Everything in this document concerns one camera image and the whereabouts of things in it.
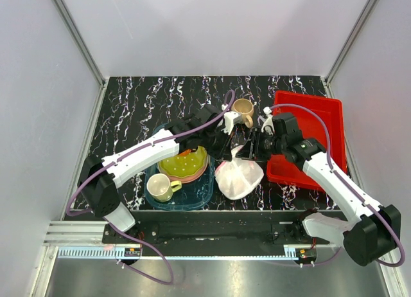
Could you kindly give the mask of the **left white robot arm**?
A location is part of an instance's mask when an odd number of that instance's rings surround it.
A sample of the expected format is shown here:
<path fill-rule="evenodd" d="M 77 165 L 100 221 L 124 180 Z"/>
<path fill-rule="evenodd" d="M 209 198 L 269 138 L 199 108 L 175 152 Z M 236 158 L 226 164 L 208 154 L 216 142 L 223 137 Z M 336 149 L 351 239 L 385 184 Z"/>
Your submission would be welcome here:
<path fill-rule="evenodd" d="M 121 202 L 119 188 L 146 168 L 198 146 L 215 159 L 230 159 L 231 133 L 240 121 L 238 112 L 205 105 L 197 113 L 167 123 L 153 136 L 120 153 L 105 158 L 88 156 L 75 194 L 84 197 L 95 217 L 112 224 L 123 242 L 131 243 L 138 237 L 139 228 Z"/>

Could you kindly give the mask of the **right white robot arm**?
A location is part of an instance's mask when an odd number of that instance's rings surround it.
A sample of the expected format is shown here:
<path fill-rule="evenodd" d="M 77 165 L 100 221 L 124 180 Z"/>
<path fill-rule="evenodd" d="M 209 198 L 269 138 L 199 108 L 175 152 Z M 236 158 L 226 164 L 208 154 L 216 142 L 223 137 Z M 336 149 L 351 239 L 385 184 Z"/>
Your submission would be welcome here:
<path fill-rule="evenodd" d="M 306 176 L 314 180 L 337 204 L 344 220 L 309 211 L 291 228 L 293 239 L 306 243 L 320 238 L 345 249 L 350 258 L 366 266 L 398 249 L 400 258 L 386 266 L 405 262 L 400 241 L 401 214 L 393 206 L 383 206 L 366 194 L 332 160 L 330 152 L 315 138 L 304 138 L 296 117 L 281 113 L 267 120 L 262 129 L 252 129 L 236 157 L 249 161 L 268 161 L 283 155 Z"/>

